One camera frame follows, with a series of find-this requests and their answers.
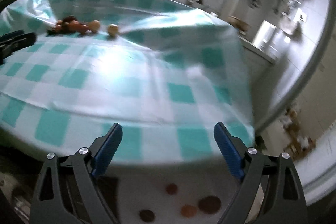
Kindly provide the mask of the dark purple apple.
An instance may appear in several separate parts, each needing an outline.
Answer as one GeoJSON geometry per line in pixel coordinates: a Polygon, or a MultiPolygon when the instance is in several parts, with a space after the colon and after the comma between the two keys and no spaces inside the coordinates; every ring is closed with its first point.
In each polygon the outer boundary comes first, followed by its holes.
{"type": "Polygon", "coordinates": [[[222,202],[217,196],[206,196],[198,201],[198,208],[205,214],[215,214],[222,206],[222,202]]]}

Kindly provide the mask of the large orange mandarin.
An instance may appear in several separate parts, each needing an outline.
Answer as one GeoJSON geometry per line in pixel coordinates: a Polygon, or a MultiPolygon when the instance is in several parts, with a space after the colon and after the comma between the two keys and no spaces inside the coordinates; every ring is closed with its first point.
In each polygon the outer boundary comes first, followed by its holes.
{"type": "Polygon", "coordinates": [[[193,218],[197,215],[197,212],[198,208],[193,205],[185,204],[181,207],[181,215],[185,218],[193,218]]]}

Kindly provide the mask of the yellow striped pepino melon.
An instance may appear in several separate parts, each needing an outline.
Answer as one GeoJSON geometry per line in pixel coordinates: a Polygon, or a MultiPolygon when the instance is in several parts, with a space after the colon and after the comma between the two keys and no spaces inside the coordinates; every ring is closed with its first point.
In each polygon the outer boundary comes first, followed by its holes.
{"type": "Polygon", "coordinates": [[[108,27],[107,27],[107,32],[108,32],[109,36],[115,37],[119,33],[119,26],[116,25],[116,24],[109,24],[108,27]]]}

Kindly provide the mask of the dark dried date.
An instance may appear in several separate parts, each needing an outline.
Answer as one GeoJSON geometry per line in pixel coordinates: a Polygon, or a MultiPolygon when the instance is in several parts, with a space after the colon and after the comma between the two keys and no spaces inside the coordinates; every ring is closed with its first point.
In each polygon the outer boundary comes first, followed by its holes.
{"type": "Polygon", "coordinates": [[[73,15],[70,16],[66,16],[63,20],[62,20],[62,24],[66,24],[66,23],[70,23],[72,21],[77,21],[77,18],[73,15]]]}

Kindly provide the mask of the small orange mandarin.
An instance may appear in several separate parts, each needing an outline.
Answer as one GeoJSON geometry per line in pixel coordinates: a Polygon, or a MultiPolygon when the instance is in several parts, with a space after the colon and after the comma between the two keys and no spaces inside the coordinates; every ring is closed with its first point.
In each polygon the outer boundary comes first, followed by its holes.
{"type": "Polygon", "coordinates": [[[77,20],[72,20],[68,24],[68,29],[70,32],[80,32],[81,23],[79,23],[77,20]]]}

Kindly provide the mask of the red cherry tomato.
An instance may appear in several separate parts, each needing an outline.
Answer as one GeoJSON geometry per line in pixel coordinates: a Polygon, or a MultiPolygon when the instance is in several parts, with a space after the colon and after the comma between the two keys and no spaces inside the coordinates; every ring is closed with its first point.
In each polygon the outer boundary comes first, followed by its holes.
{"type": "Polygon", "coordinates": [[[89,27],[85,24],[79,24],[77,26],[77,31],[81,34],[81,35],[85,35],[89,30],[89,27]]]}

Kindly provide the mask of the teal checkered tablecloth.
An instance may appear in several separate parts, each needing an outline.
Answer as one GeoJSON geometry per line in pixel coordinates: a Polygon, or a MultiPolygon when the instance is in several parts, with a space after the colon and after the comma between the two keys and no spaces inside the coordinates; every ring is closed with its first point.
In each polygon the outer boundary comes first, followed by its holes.
{"type": "Polygon", "coordinates": [[[216,159],[222,122],[255,139],[248,69],[236,30],[169,0],[18,0],[1,34],[34,32],[1,66],[1,137],[34,158],[70,155],[122,126],[116,165],[216,159]],[[98,20],[98,33],[70,32],[98,20]],[[119,26],[109,36],[109,24],[119,26]]]}

